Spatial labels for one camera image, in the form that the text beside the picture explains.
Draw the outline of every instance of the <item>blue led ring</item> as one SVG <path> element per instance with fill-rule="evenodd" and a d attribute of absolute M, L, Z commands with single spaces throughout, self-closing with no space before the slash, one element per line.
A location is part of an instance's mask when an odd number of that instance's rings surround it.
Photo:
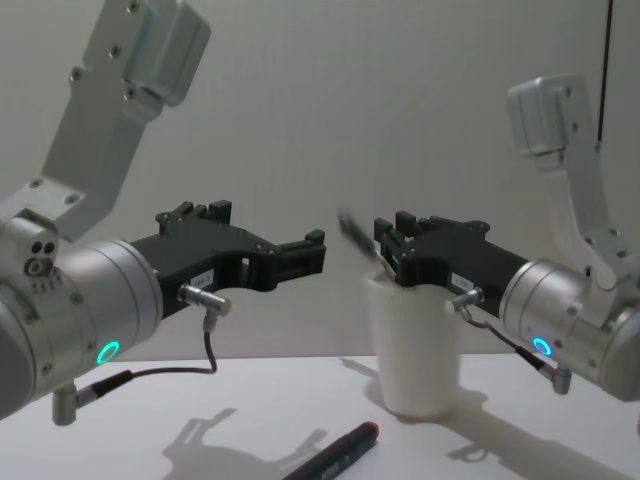
<path fill-rule="evenodd" d="M 541 354 L 546 355 L 547 357 L 551 356 L 551 345 L 542 337 L 536 337 L 533 339 L 533 346 L 536 350 L 538 350 Z"/>
<path fill-rule="evenodd" d="M 98 365 L 107 363 L 109 360 L 115 357 L 119 351 L 120 351 L 120 342 L 116 342 L 114 340 L 113 342 L 107 343 L 104 346 L 104 348 L 100 350 L 100 353 L 98 354 L 98 360 L 97 360 Z"/>

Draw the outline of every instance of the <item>black marker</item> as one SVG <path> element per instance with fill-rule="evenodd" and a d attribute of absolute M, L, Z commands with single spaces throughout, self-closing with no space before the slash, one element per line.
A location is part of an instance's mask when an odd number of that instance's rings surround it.
<path fill-rule="evenodd" d="M 378 425 L 373 422 L 363 423 L 283 480 L 333 480 L 376 444 L 378 433 Z"/>

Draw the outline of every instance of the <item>white wall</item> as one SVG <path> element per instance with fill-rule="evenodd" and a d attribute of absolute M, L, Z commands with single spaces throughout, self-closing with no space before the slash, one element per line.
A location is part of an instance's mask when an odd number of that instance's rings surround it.
<path fill-rule="evenodd" d="M 640 3 L 615 0 L 603 135 L 604 173 L 611 216 L 640 249 Z"/>
<path fill-rule="evenodd" d="M 184 200 L 231 200 L 235 224 L 274 242 L 326 229 L 323 275 L 267 295 L 228 292 L 234 311 L 216 332 L 219 354 L 370 352 L 360 285 L 369 266 L 340 238 L 338 207 L 366 221 L 399 209 L 482 219 L 508 249 L 557 256 L 540 179 L 514 153 L 505 94 L 579 71 L 595 112 L 606 2 L 193 4 L 214 33 L 192 91 L 148 128 L 113 215 L 88 239 L 151 234 L 155 213 Z M 40 167 L 100 5 L 0 2 L 3 195 Z M 638 197 L 624 181 L 612 203 Z M 628 218 L 619 225 L 640 234 Z M 202 356 L 200 318 L 176 315 L 128 358 Z M 465 347 L 497 345 L 465 331 Z"/>

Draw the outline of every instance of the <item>green led ring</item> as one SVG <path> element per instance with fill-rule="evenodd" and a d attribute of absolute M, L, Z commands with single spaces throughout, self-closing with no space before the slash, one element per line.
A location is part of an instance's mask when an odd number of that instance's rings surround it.
<path fill-rule="evenodd" d="M 116 342 L 114 340 L 113 342 L 107 343 L 98 354 L 98 365 L 107 363 L 109 360 L 115 357 L 119 351 L 120 342 Z"/>

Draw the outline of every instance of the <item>cable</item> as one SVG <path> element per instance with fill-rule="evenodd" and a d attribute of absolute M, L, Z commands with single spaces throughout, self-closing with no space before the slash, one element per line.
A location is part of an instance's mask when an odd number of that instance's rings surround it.
<path fill-rule="evenodd" d="M 542 368 L 544 368 L 547 365 L 547 362 L 545 362 L 544 360 L 536 357 L 533 353 L 531 353 L 526 348 L 521 347 L 520 345 L 516 344 L 515 342 L 512 342 L 511 340 L 509 340 L 506 336 L 504 336 L 496 328 L 494 328 L 489 322 L 480 323 L 480 322 L 476 322 L 475 320 L 473 320 L 473 318 L 471 317 L 471 313 L 466 308 L 461 309 L 460 310 L 460 314 L 462 314 L 462 318 L 469 325 L 472 325 L 472 326 L 474 326 L 476 328 L 486 328 L 486 329 L 488 329 L 498 339 L 500 339 L 502 342 L 506 343 L 511 348 L 513 348 L 515 353 L 520 358 L 522 358 L 525 362 L 527 362 L 529 365 L 531 365 L 536 370 L 540 371 Z"/>
<path fill-rule="evenodd" d="M 613 20 L 613 0 L 607 8 L 607 26 L 604 36 L 604 56 L 602 59 L 602 80 L 600 82 L 600 111 L 598 112 L 598 142 L 602 142 L 604 127 L 604 107 L 607 96 L 607 77 L 609 73 L 609 50 L 611 49 L 611 23 Z"/>
<path fill-rule="evenodd" d="M 152 368 L 149 370 L 141 370 L 139 372 L 132 372 L 131 370 L 124 370 L 120 373 L 116 373 L 111 377 L 107 377 L 104 380 L 95 382 L 86 389 L 93 390 L 95 398 L 101 398 L 109 392 L 113 392 L 116 388 L 129 383 L 131 380 L 140 377 L 147 377 L 149 375 L 159 375 L 164 373 L 198 373 L 204 375 L 213 375 L 218 371 L 218 363 L 216 357 L 213 354 L 213 348 L 211 346 L 211 334 L 204 332 L 204 348 L 207 352 L 207 359 L 211 364 L 211 368 L 195 368 L 195 367 L 165 367 L 165 368 Z"/>
<path fill-rule="evenodd" d="M 513 348 L 514 350 L 516 350 L 518 348 L 518 345 L 516 345 L 514 342 L 512 342 L 511 340 L 509 340 L 507 337 L 505 337 L 504 335 L 502 335 L 498 330 L 496 330 L 494 327 L 492 327 L 491 325 L 489 325 L 487 323 L 487 328 L 489 329 L 489 331 L 491 333 L 493 333 L 496 337 L 498 337 L 500 340 L 502 340 L 504 343 L 506 343 L 507 345 L 509 345 L 511 348 Z"/>

